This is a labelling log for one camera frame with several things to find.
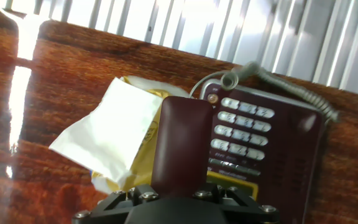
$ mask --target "coiled phone cord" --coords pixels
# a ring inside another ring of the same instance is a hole
[[[242,68],[233,68],[231,71],[220,71],[212,73],[203,79],[201,79],[190,91],[190,97],[193,95],[194,91],[206,80],[216,77],[218,75],[223,75],[221,78],[221,85],[224,90],[234,89],[240,80],[245,80],[251,75],[257,75],[263,81],[277,86],[289,93],[294,94],[297,97],[302,98],[306,102],[315,106],[317,109],[325,115],[327,121],[332,120],[334,122],[339,122],[339,112],[336,111],[331,104],[324,99],[322,96],[307,90],[305,87],[298,86],[294,83],[288,82],[280,77],[277,77],[270,72],[266,71],[264,68],[260,67],[256,62],[249,62],[247,65]]]

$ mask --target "wood grain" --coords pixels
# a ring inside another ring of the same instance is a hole
[[[92,29],[45,22],[31,62],[16,59],[17,27],[0,14],[0,223],[70,223],[104,195],[88,170],[48,150],[69,125],[94,110],[114,77],[136,75],[186,91],[234,65]],[[32,69],[17,153],[9,151],[8,99],[16,65]],[[294,78],[327,98],[341,122],[327,131],[306,223],[358,224],[358,95]],[[283,94],[251,78],[243,84]],[[7,169],[12,170],[8,177]]]

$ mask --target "vertical blind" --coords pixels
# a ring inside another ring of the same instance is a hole
[[[0,0],[13,11],[358,93],[358,0]]]

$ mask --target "screw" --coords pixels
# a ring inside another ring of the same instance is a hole
[[[90,215],[90,214],[91,214],[90,211],[88,211],[88,210],[83,210],[83,211],[77,212],[74,216],[75,216],[76,218],[85,218],[85,217],[87,217],[87,216]]]
[[[222,197],[222,198],[226,197],[225,189],[220,185],[218,185],[217,187],[218,187],[219,196]]]
[[[125,191],[123,190],[116,190],[115,192],[113,192],[114,194],[123,194],[125,193]]]
[[[275,212],[277,210],[275,207],[271,205],[262,205],[260,209],[262,209],[262,211],[266,213]]]
[[[144,200],[146,200],[146,202],[148,202],[150,200],[157,199],[158,194],[156,194],[154,192],[146,192],[146,193],[143,193],[140,197],[143,198]]]
[[[238,188],[237,187],[229,187],[228,190],[236,191],[236,190],[238,190]]]
[[[131,199],[132,200],[132,198],[133,198],[133,196],[134,196],[134,193],[135,192],[135,188],[133,187],[133,188],[131,188],[131,189],[129,189],[128,190],[128,194],[127,194],[127,197],[126,197],[126,200],[128,200],[128,199]]]
[[[204,199],[204,198],[207,198],[207,197],[212,197],[212,193],[211,192],[207,192],[205,190],[200,190],[200,191],[197,191],[194,196],[196,198],[199,198],[199,199]]]

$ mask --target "telephone button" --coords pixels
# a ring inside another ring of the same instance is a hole
[[[233,130],[232,128],[223,126],[223,125],[217,125],[215,126],[215,133],[216,134],[220,134],[226,137],[230,137],[231,136],[231,131]]]
[[[213,139],[211,141],[211,147],[220,149],[222,151],[227,151],[229,149],[229,142],[220,139]]]
[[[262,122],[262,121],[254,121],[254,125],[252,129],[267,132],[272,128],[272,126],[269,123]]]
[[[262,160],[265,157],[264,152],[256,149],[248,148],[247,157],[255,160]]]
[[[228,108],[231,108],[234,110],[238,109],[239,103],[240,103],[240,101],[233,100],[233,99],[230,99],[227,97],[223,98],[223,100],[222,100],[222,106],[225,106],[225,107],[228,107]]]
[[[241,102],[239,111],[250,113],[250,114],[255,114],[256,113],[256,108],[257,108],[256,105]]]
[[[247,154],[247,148],[245,146],[230,143],[229,152],[240,156],[245,156]]]
[[[237,115],[236,124],[238,124],[239,126],[252,128],[253,122],[254,122],[254,120],[251,118],[246,118],[246,117]]]
[[[236,118],[236,115],[229,113],[229,112],[221,111],[218,113],[218,119],[220,119],[221,121],[227,121],[229,123],[234,123],[235,118]]]
[[[274,110],[258,106],[258,110],[256,111],[256,115],[264,117],[264,118],[271,118],[271,117],[274,116]]]
[[[268,140],[266,137],[259,136],[257,134],[251,134],[251,139],[249,142],[258,146],[264,146],[268,143]]]
[[[240,130],[234,130],[233,135],[231,136],[234,139],[241,140],[241,141],[249,141],[250,133]]]

